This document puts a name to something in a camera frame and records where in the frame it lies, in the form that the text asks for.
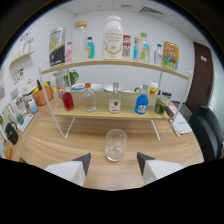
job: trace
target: door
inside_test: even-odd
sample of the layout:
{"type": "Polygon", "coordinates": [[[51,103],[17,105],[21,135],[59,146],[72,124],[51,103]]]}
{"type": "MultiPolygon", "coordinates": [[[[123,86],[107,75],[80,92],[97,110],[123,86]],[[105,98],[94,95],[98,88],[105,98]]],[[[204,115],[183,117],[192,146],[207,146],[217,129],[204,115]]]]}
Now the door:
{"type": "Polygon", "coordinates": [[[208,105],[213,84],[213,62],[210,49],[194,43],[194,77],[186,100],[186,106],[193,113],[198,103],[208,105]]]}

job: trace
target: wall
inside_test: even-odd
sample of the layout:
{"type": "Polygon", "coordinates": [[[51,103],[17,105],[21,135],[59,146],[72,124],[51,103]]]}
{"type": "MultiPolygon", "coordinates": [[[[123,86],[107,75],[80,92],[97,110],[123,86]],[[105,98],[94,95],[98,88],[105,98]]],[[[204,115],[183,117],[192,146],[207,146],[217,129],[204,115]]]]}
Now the wall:
{"type": "MultiPolygon", "coordinates": [[[[74,20],[74,14],[63,9],[53,9],[37,19],[23,32],[22,35],[30,33],[30,36],[34,38],[31,43],[31,48],[34,48],[35,52],[30,56],[19,60],[10,67],[9,65],[12,61],[12,55],[10,54],[10,56],[4,61],[3,80],[5,97],[0,101],[0,112],[2,112],[3,108],[11,101],[10,93],[15,88],[18,88],[19,96],[21,96],[22,89],[27,84],[28,79],[39,79],[38,66],[49,61],[49,39],[51,31],[57,27],[65,27],[66,42],[68,42],[68,37],[72,35],[74,20]],[[24,68],[24,79],[14,85],[12,75],[20,68],[24,68]]],[[[18,53],[22,49],[23,43],[24,41],[20,41],[19,38],[12,46],[10,52],[14,52],[14,55],[15,53],[18,53]]],[[[50,76],[52,76],[52,73],[43,76],[43,78],[47,81],[50,80],[50,76]]]]}
{"type": "MultiPolygon", "coordinates": [[[[134,37],[139,36],[141,32],[147,33],[147,40],[151,46],[151,59],[153,63],[153,54],[158,43],[163,44],[164,41],[170,41],[179,46],[179,72],[188,76],[188,71],[194,71],[194,49],[193,42],[184,34],[169,26],[168,24],[155,18],[132,12],[124,11],[97,11],[75,16],[64,9],[54,9],[44,16],[40,17],[36,22],[31,24],[24,34],[30,33],[34,37],[32,48],[35,53],[27,58],[20,60],[18,63],[10,66],[11,56],[4,62],[4,83],[5,97],[0,101],[0,112],[6,104],[11,101],[10,92],[16,87],[19,95],[22,94],[22,88],[26,85],[27,80],[39,79],[38,66],[49,61],[49,38],[50,32],[57,27],[66,27],[66,43],[72,40],[72,30],[74,22],[78,20],[88,21],[88,33],[93,37],[95,43],[95,57],[102,58],[103,31],[106,24],[106,18],[109,15],[118,15],[121,17],[121,24],[124,34],[132,36],[131,42],[131,58],[133,52],[134,37]],[[24,68],[24,79],[19,83],[13,83],[12,74],[18,69],[24,68]]],[[[11,52],[18,53],[22,49],[24,42],[19,39],[13,45],[11,52]]],[[[91,83],[113,83],[119,82],[123,90],[134,90],[135,87],[142,84],[150,84],[151,81],[159,81],[159,71],[148,70],[144,68],[135,68],[128,66],[92,66],[78,67],[76,71],[80,78],[78,82],[91,83]]],[[[44,75],[45,81],[49,80],[52,73],[44,75]]],[[[183,90],[186,86],[186,80],[174,77],[164,73],[161,90],[172,93],[172,100],[180,101],[183,96],[183,90]]]]}
{"type": "Polygon", "coordinates": [[[221,94],[223,91],[224,71],[216,54],[213,51],[211,51],[211,54],[214,66],[214,83],[209,106],[216,114],[220,122],[220,125],[222,126],[222,130],[224,132],[224,116],[223,116],[224,104],[222,98],[223,95],[221,94]]]}

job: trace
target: black chair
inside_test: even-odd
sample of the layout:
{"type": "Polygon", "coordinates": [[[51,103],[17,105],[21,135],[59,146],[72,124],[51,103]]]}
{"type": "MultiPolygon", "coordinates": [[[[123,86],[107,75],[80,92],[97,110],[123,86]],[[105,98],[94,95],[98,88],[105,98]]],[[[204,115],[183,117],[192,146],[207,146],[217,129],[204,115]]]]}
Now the black chair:
{"type": "Polygon", "coordinates": [[[204,162],[223,158],[222,128],[208,106],[198,104],[189,120],[189,125],[200,145],[204,162]]]}

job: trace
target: wooden table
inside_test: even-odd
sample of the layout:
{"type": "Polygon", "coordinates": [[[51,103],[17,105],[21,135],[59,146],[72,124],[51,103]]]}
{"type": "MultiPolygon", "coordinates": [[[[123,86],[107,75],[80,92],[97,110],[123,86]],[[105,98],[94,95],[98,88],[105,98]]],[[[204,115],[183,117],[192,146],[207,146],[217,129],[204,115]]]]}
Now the wooden table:
{"type": "MultiPolygon", "coordinates": [[[[50,101],[55,109],[60,99],[50,101]]],[[[158,142],[150,120],[110,120],[77,118],[67,139],[62,138],[50,111],[39,106],[32,122],[14,148],[12,159],[45,169],[50,164],[71,161],[91,153],[91,161],[84,184],[85,188],[121,190],[144,186],[137,161],[137,152],[158,160],[180,163],[187,167],[203,162],[202,153],[193,133],[178,138],[172,129],[166,138],[158,142]],[[111,129],[127,133],[127,149],[118,162],[109,161],[104,153],[106,134],[111,129]]],[[[58,117],[62,130],[67,131],[72,118],[58,117]]],[[[162,135],[169,126],[167,120],[154,121],[162,135]]]]}

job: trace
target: drinking glass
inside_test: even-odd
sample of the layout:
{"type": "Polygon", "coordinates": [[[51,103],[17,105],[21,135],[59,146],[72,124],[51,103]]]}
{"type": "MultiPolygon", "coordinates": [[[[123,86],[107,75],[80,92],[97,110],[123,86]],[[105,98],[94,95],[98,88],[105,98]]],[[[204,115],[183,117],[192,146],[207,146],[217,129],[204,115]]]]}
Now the drinking glass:
{"type": "Polygon", "coordinates": [[[119,161],[125,153],[127,134],[120,129],[112,129],[106,135],[105,154],[111,161],[119,161]]]}

